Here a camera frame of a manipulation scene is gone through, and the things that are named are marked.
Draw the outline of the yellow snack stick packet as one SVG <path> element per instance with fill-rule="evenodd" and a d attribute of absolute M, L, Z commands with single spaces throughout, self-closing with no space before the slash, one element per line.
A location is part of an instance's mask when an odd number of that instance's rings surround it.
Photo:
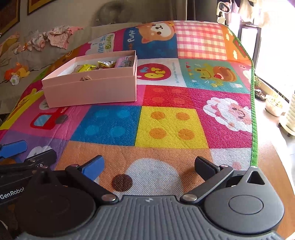
<path fill-rule="evenodd" d="M 81 73 L 81 72 L 92 71 L 92 70 L 96 70 L 96 65 L 82 64 L 82 65 L 76 66 L 72 73 Z"/>

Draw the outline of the pink cardboard box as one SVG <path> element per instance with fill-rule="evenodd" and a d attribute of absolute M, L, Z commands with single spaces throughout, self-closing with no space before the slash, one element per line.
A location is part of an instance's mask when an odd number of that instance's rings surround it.
<path fill-rule="evenodd" d="M 119 62 L 126 57 L 133 60 L 129 66 L 73 72 L 78 65 L 97 65 L 98 61 Z M 41 80 L 48 106 L 135 102 L 137 60 L 136 51 L 90 54 L 71 59 Z"/>

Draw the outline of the pink Volcano gum packet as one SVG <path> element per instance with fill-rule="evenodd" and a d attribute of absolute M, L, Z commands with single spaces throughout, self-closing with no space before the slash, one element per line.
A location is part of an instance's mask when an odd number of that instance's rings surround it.
<path fill-rule="evenodd" d="M 122 56 L 116 61 L 115 68 L 132 67 L 134 63 L 134 56 Z"/>

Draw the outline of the orange yellow plush toy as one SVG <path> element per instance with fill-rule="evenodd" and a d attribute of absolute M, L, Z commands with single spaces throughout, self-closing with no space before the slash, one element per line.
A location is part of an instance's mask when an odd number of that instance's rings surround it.
<path fill-rule="evenodd" d="M 30 74 L 29 68 L 20 63 L 16 63 L 14 68 L 8 69 L 4 74 L 4 82 L 10 82 L 12 85 L 18 85 L 22 78 Z"/>

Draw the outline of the white flower pot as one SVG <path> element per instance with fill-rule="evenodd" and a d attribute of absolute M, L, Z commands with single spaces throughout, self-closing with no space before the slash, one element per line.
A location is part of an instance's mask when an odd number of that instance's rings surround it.
<path fill-rule="evenodd" d="M 280 95 L 266 95 L 265 110 L 279 117 L 284 112 L 284 99 Z"/>

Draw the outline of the pink baby clothes pile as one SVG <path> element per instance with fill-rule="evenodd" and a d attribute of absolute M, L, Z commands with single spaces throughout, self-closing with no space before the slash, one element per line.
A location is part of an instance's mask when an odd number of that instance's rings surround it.
<path fill-rule="evenodd" d="M 83 28 L 60 25 L 47 32 L 37 31 L 37 33 L 23 45 L 18 44 L 18 46 L 13 50 L 13 53 L 19 54 L 26 50 L 32 51 L 33 49 L 42 52 L 47 42 L 49 42 L 53 47 L 67 49 L 70 43 L 70 37 L 79 30 L 83 30 Z"/>

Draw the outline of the framed wall picture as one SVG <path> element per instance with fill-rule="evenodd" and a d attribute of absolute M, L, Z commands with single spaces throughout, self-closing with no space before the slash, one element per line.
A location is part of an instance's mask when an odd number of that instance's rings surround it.
<path fill-rule="evenodd" d="M 20 21 L 20 1 L 0 0 L 0 4 L 1 35 L 3 35 Z"/>

